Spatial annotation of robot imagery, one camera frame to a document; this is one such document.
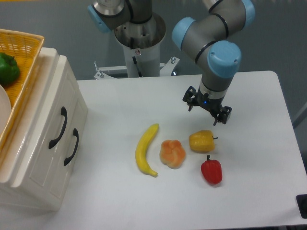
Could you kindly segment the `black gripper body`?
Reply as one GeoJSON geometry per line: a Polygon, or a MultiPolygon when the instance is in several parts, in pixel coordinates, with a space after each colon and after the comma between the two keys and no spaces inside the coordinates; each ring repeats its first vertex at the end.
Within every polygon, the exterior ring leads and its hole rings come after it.
{"type": "Polygon", "coordinates": [[[213,96],[210,92],[199,87],[197,91],[198,106],[208,111],[213,116],[213,110],[222,105],[225,94],[213,96]]]}

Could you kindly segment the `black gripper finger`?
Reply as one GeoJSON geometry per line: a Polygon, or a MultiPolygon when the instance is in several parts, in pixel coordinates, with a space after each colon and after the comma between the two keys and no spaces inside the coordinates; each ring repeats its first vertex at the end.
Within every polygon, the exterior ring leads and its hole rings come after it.
{"type": "Polygon", "coordinates": [[[189,112],[192,110],[193,107],[198,106],[196,89],[192,86],[189,86],[189,88],[184,93],[182,101],[188,105],[189,112]]]}
{"type": "Polygon", "coordinates": [[[230,118],[232,108],[229,106],[219,106],[213,110],[213,117],[215,119],[213,126],[216,126],[217,123],[226,124],[230,118]]]}

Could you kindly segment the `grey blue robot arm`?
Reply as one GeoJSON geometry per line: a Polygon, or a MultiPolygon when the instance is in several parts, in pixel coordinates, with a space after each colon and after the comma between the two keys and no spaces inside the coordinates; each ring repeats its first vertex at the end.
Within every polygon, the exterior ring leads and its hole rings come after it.
{"type": "MultiPolygon", "coordinates": [[[[227,39],[253,22],[255,8],[249,0],[206,0],[204,5],[208,17],[181,19],[172,40],[203,72],[199,87],[189,87],[183,101],[225,124],[232,109],[222,106],[222,101],[242,59],[239,47],[227,39]]],[[[166,25],[153,12],[150,0],[96,0],[88,12],[100,32],[114,32],[124,51],[128,77],[159,76],[166,25]]]]}

